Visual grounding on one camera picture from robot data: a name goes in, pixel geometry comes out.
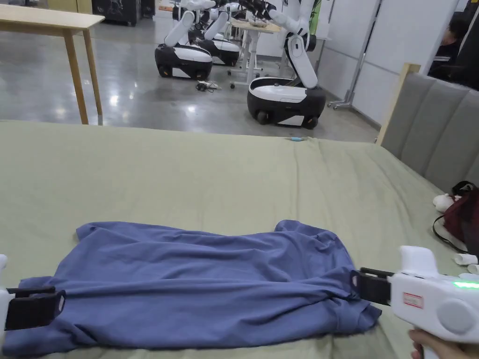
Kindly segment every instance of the caster wheel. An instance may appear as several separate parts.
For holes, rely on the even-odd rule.
[[[318,125],[318,118],[317,117],[309,117],[308,119],[304,119],[302,123],[302,127],[307,128],[308,130],[312,130]]]
[[[208,78],[208,74],[206,73],[206,71],[199,70],[196,72],[197,80],[203,81],[203,80],[206,80],[207,78]]]
[[[171,77],[172,70],[169,66],[158,66],[158,71],[161,77]]]
[[[258,111],[256,114],[256,121],[258,121],[259,124],[267,124],[268,123],[268,114],[264,111]]]

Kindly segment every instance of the person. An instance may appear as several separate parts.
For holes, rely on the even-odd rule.
[[[422,346],[431,348],[439,359],[477,359],[479,356],[466,354],[455,343],[446,342],[420,329],[414,329],[409,332],[409,337],[414,342],[414,351],[411,353],[412,359],[422,359]]]
[[[457,19],[450,22],[429,70],[429,76],[449,81],[452,66],[456,63],[461,48],[462,39],[466,36],[468,30],[469,25],[464,20]]]

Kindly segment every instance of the finger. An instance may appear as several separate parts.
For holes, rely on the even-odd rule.
[[[463,352],[459,347],[452,343],[447,343],[429,333],[420,329],[414,329],[409,332],[409,337],[418,344],[431,348],[440,358],[455,358]]]
[[[421,355],[419,354],[419,352],[417,350],[415,350],[411,353],[411,358],[412,359],[421,359]]]

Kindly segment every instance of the human hand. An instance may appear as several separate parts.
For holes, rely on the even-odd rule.
[[[431,348],[439,359],[472,359],[455,343],[446,342],[420,329],[409,331],[409,337],[414,341],[412,359],[422,359],[422,347]]]

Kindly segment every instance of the polished gray floor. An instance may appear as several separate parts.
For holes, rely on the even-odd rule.
[[[83,37],[74,37],[91,124],[343,141],[372,142],[377,136],[355,113],[328,108],[313,131],[261,126],[248,113],[247,89],[229,88],[225,67],[213,68],[210,79],[222,87],[213,93],[197,91],[192,80],[159,77],[155,43],[168,29],[164,20],[142,20],[132,28],[99,24],[93,29],[102,119],[96,113]],[[263,67],[264,73],[277,74],[277,64]],[[0,119],[80,123],[62,38],[0,32]]]

